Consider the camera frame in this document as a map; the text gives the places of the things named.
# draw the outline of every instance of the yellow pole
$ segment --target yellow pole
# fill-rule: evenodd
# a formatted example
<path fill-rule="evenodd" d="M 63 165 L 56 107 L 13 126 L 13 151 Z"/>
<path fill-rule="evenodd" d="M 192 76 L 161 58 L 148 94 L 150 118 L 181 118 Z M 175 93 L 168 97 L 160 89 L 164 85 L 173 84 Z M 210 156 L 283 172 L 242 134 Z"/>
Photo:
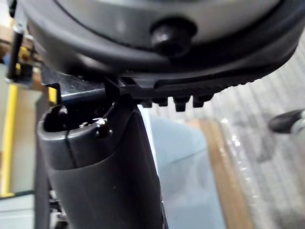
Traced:
<path fill-rule="evenodd" d="M 14 195 L 10 191 L 10 176 L 13 152 L 14 126 L 17 108 L 17 95 L 17 85 L 10 84 L 4 120 L 0 197 L 11 197 Z"/>

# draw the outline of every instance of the yellow stripe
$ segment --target yellow stripe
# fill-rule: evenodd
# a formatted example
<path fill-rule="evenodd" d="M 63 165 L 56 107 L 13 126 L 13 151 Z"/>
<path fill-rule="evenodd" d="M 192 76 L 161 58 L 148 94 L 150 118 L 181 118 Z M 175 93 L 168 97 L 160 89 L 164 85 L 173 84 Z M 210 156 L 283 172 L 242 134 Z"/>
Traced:
<path fill-rule="evenodd" d="M 57 90 L 51 87 L 49 87 L 49 101 L 57 104 Z"/>
<path fill-rule="evenodd" d="M 17 109 L 17 95 L 18 87 L 14 84 L 10 84 L 3 133 L 3 152 L 0 186 L 1 197 L 10 197 L 14 195 L 10 192 L 10 176 L 13 152 L 14 126 Z"/>

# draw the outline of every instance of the blue object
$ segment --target blue object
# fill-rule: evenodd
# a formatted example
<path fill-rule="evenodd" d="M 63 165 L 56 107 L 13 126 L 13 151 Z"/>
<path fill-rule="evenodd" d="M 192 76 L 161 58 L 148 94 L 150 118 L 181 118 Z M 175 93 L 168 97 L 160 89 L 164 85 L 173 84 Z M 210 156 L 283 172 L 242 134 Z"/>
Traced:
<path fill-rule="evenodd" d="M 225 229 L 207 143 L 200 130 L 151 118 L 170 229 Z"/>
<path fill-rule="evenodd" d="M 10 55 L 9 54 L 6 54 L 4 57 L 3 57 L 3 62 L 4 64 L 8 67 L 9 64 L 10 64 Z"/>

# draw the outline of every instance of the black plastic housing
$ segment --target black plastic housing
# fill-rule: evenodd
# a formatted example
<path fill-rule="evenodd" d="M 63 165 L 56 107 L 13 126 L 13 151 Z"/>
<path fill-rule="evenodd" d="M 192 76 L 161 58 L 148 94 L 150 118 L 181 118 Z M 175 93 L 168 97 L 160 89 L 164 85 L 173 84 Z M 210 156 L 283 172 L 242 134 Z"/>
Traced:
<path fill-rule="evenodd" d="M 73 229 L 161 229 L 162 203 L 141 113 L 131 98 L 106 115 L 112 133 L 98 124 L 56 131 L 48 112 L 38 125 L 51 186 Z"/>

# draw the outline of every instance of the gray carpet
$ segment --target gray carpet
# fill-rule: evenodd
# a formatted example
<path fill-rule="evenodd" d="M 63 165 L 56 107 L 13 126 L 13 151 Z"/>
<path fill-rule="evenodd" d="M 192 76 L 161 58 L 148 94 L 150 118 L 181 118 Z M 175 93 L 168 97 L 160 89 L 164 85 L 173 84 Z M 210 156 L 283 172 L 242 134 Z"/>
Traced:
<path fill-rule="evenodd" d="M 274 115 L 305 107 L 305 35 L 292 57 L 271 75 L 216 94 L 203 108 L 176 113 L 154 104 L 151 115 L 172 120 L 212 118 L 222 123 L 258 229 L 305 228 L 305 152 L 293 137 L 267 128 Z"/>

